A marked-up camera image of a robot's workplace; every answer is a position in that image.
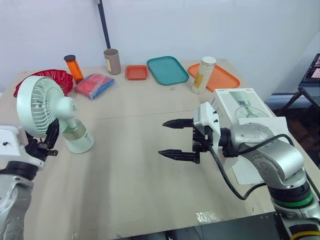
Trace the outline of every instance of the product box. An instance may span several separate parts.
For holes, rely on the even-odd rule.
[[[273,117],[272,112],[252,88],[216,89],[211,105],[219,115],[221,128],[239,124],[239,119],[243,118]],[[236,157],[227,159],[222,153],[219,153],[219,157],[225,169],[237,162]]]

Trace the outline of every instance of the small orange tray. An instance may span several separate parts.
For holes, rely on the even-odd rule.
[[[125,77],[128,80],[146,80],[149,71],[146,65],[128,65],[125,68]]]
[[[194,78],[197,75],[199,65],[200,63],[188,68],[188,73]],[[218,65],[215,65],[206,88],[213,92],[215,89],[235,89],[239,85],[240,81],[236,77]]]

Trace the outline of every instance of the white wall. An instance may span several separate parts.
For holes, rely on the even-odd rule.
[[[96,0],[0,0],[0,92],[22,71],[105,64]]]
[[[319,0],[103,4],[111,46],[123,64],[166,55],[228,58],[263,99],[295,89],[298,77],[289,77],[296,76],[294,66],[302,61],[304,72],[319,51]],[[21,71],[65,68],[67,54],[75,54],[80,66],[104,65],[105,47],[96,0],[0,0],[0,92]]]
[[[319,0],[103,0],[103,4],[111,46],[119,49],[122,62],[143,63],[166,55],[181,61],[207,55],[228,58],[263,99],[287,80],[320,29]],[[286,84],[297,87],[296,82]]]
[[[314,60],[316,53],[320,53],[320,32],[314,36],[303,54],[295,60],[290,71],[286,74],[274,92],[295,93],[299,83]]]

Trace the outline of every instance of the orange bottle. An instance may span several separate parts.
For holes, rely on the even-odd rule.
[[[67,55],[64,57],[64,60],[66,64],[68,65],[68,68],[75,80],[75,83],[78,84],[81,82],[81,80],[84,79],[84,76],[82,75],[82,72],[80,70],[80,67],[77,63],[76,56],[75,55]]]

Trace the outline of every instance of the white paper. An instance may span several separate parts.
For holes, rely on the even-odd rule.
[[[281,117],[255,117],[255,118],[239,118],[239,124],[257,123],[269,128],[274,135],[289,134],[287,121],[284,116]],[[280,140],[288,143],[285,138],[279,138]],[[258,170],[254,165],[246,158],[239,156],[238,161],[232,166],[232,170],[236,177],[238,184],[251,185],[263,183]]]

